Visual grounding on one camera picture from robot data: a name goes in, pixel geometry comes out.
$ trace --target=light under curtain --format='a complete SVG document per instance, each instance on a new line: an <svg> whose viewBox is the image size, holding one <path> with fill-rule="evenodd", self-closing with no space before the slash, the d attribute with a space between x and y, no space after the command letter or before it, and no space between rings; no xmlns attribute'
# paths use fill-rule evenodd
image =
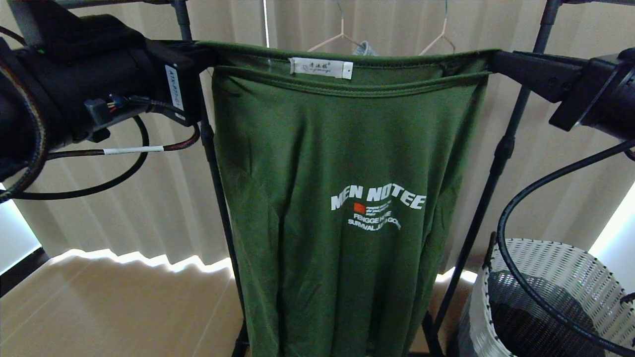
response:
<svg viewBox="0 0 635 357"><path fill-rule="evenodd" d="M342 0L346 33L367 40L377 53L419 54L441 32L444 1ZM332 0L189 0L195 39L228 41L285 50L307 50L340 31L337 3ZM454 0L448 2L446 34L457 51L481 48L530 51L544 1ZM110 13L148 38L179 39L169 5L120 4L74 10L80 15ZM616 4L565 4L558 13L547 53L591 58L633 45L635 7ZM17 30L6 3L3 26ZM321 51L352 53L354 45L335 41ZM440 41L427 54L450 53ZM208 103L210 77L202 75ZM473 141L463 188L446 244L446 265L454 265L483 190L494 149L511 115L519 85L499 75L490 77L483 115ZM615 144L615 139L588 128L565 133L548 124L555 106L532 95L517 135L516 149L500 178L490 209L472 251L480 265L490 232L505 204L526 185L568 163ZM181 140L189 131L161 116L146 116L151 144ZM138 145L132 122L112 127L111 139L99 147ZM75 149L95 147L80 144ZM125 171L132 156L55 160L30 188L35 192L88 187ZM510 238L562 241L589 249L635 181L635 165L616 156L566 176L532 194L511 217ZM151 153L144 167L109 191L65 201L17 201L27 222L49 255L72 248L109 248L118 255L139 251L146 257L166 254L174 263L191 255L205 264L226 258L222 224L203 148Z"/></svg>

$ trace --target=clothes hanger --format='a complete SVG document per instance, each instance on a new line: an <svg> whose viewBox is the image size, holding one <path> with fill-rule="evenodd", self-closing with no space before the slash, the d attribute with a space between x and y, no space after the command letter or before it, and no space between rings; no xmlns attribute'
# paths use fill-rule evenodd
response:
<svg viewBox="0 0 635 357"><path fill-rule="evenodd" d="M350 42L352 42L352 43L354 43L354 44L356 44L356 45L358 45L360 47L363 47L361 44L357 43L355 40L353 40L347 34L344 33L344 10L342 10L342 5L340 4L340 0L337 0L337 7L340 8L340 16L342 18L342 31L340 32L339 35L331 37L331 38L327 39L326 41L324 41L322 43L319 43L319 44L309 48L309 50L307 52L313 52L316 49L318 49L318 48L320 48L320 47L322 47L322 46L324 46L324 45L326 45L328 43L331 43L331 42L335 41L338 38L346 39L346 40L348 40L348 41L350 41Z"/></svg>
<svg viewBox="0 0 635 357"><path fill-rule="evenodd" d="M457 51L457 47L452 43L452 41L448 38L448 36L445 35L445 29L447 26L448 26L448 0L445 0L445 19L443 20L443 28L441 29L441 33L426 48L424 48L424 50L421 51L421 53L419 53L420 56L423 56L426 52L428 52L428 50L431 49L432 46L434 46L437 42L439 42L440 39L444 39L447 43L450 44L450 46L452 46L453 54Z"/></svg>

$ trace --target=white sticker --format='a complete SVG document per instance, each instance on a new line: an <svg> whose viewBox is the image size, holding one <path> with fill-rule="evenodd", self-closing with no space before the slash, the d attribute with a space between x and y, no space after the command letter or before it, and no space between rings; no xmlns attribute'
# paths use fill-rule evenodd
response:
<svg viewBox="0 0 635 357"><path fill-rule="evenodd" d="M344 79L350 79L353 76L353 62L302 57L291 57L289 61L291 62L291 74L315 74Z"/></svg>
<svg viewBox="0 0 635 357"><path fill-rule="evenodd" d="M181 87L178 85L178 73L177 70L165 65L165 73L168 75L168 86L170 86L170 95L172 96L172 105L184 110L183 98L181 97ZM185 119L181 114L176 114L179 118Z"/></svg>

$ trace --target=clothing label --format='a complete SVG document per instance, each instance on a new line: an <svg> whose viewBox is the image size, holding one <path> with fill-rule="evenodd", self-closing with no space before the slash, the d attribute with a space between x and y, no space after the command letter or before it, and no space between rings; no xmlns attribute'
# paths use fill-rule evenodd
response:
<svg viewBox="0 0 635 357"><path fill-rule="evenodd" d="M392 223L398 229L401 229L399 220L392 216L392 211L390 210L392 204L391 196L399 199L399 202L414 210L423 209L427 198L427 196L421 194L414 194L397 184L370 187L367 191L364 191L363 186L350 185L344 187L344 190L339 195L331 197L331 211L338 210L347 199L356 198L356 202L353 202L353 215L348 219L348 224L362 228L365 231L379 231L386 223ZM379 201L384 202L381 204L370 203L370 205L368 203Z"/></svg>
<svg viewBox="0 0 635 357"><path fill-rule="evenodd" d="M353 75L353 62L302 57L291 57L289 61L291 62L291 74L315 74L344 79L351 79Z"/></svg>
<svg viewBox="0 0 635 357"><path fill-rule="evenodd" d="M183 110L183 98L181 97L181 87L178 86L177 70L165 65L165 73L168 75L168 86L170 87L170 96L172 97L172 105ZM176 114L179 118L185 119L181 114Z"/></svg>

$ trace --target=white cable label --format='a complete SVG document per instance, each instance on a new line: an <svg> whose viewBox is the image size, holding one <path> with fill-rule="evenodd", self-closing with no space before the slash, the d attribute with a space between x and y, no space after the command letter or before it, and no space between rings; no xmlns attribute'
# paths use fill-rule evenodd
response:
<svg viewBox="0 0 635 357"><path fill-rule="evenodd" d="M170 96L172 97L172 105L184 110L183 98L181 97L181 87L178 85L178 73L177 70L165 65L165 73L168 75L168 86L170 87ZM181 114L176 114L181 119L185 119Z"/></svg>
<svg viewBox="0 0 635 357"><path fill-rule="evenodd" d="M291 74L315 74L344 79L351 79L353 76L353 62L302 57L291 57L289 61L291 62Z"/></svg>
<svg viewBox="0 0 635 357"><path fill-rule="evenodd" d="M104 155L129 154L131 152L163 151L163 146L124 147L122 149L104 149Z"/></svg>

